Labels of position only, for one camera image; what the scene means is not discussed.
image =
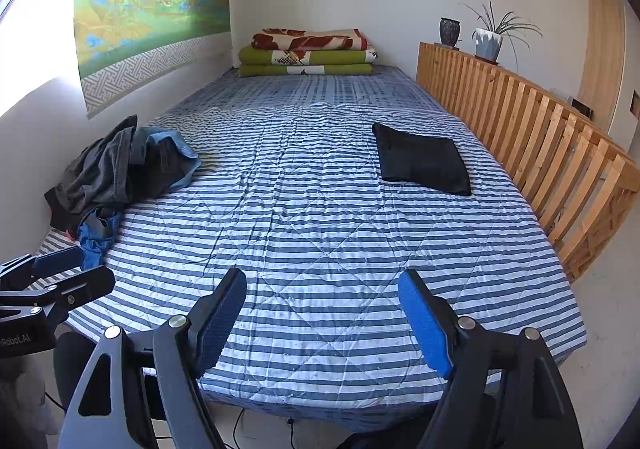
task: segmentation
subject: black ceramic pot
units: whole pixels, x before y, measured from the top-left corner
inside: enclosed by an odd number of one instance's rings
[[[440,19],[440,42],[447,46],[455,46],[460,36],[460,22],[449,18]]]

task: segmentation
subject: metal screw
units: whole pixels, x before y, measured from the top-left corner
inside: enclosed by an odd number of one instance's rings
[[[109,326],[107,330],[104,331],[104,336],[107,339],[115,339],[118,335],[120,335],[120,327],[119,326]]]
[[[169,320],[169,326],[171,328],[181,328],[187,324],[187,318],[184,315],[174,315]]]
[[[528,327],[524,329],[524,336],[530,341],[537,341],[540,339],[540,332],[535,328]]]
[[[462,330],[473,330],[476,327],[476,322],[470,317],[463,316],[458,319],[458,326],[460,326]]]

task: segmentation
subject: wooden slat railing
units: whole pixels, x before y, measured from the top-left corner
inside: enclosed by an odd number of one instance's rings
[[[469,54],[421,43],[416,80],[502,164],[575,281],[634,204],[638,166],[553,94]]]

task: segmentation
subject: striped bedsheet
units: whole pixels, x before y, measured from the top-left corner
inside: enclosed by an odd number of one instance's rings
[[[383,182],[374,121],[452,138],[473,196]],[[486,328],[535,326],[558,361],[585,344],[572,291],[529,205],[465,124],[401,71],[230,71],[153,123],[178,129],[203,167],[190,187],[128,209],[106,258],[116,288],[68,322],[93,339],[111,324],[153,328],[239,267],[248,295],[200,381],[207,398],[352,431],[438,400],[444,381],[399,307],[406,267]],[[67,245],[52,231],[40,250]]]

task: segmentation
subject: floor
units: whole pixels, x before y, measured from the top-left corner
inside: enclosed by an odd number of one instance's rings
[[[640,133],[631,154],[640,163]],[[585,449],[607,447],[640,397],[640,204],[636,204],[622,229],[605,251],[573,286],[588,331],[587,346],[573,353],[561,373],[582,431]],[[57,397],[52,374],[51,353],[41,353],[47,389]],[[63,416],[55,406],[54,415]],[[213,405],[211,414],[226,443],[235,447],[233,427],[239,409]],[[165,423],[158,422],[156,434],[168,435]],[[294,425],[297,449],[335,449],[349,433],[325,422],[300,421]],[[239,449],[289,448],[286,418],[245,412],[238,424]],[[173,447],[160,441],[161,449]],[[57,436],[49,437],[49,447],[57,447]]]

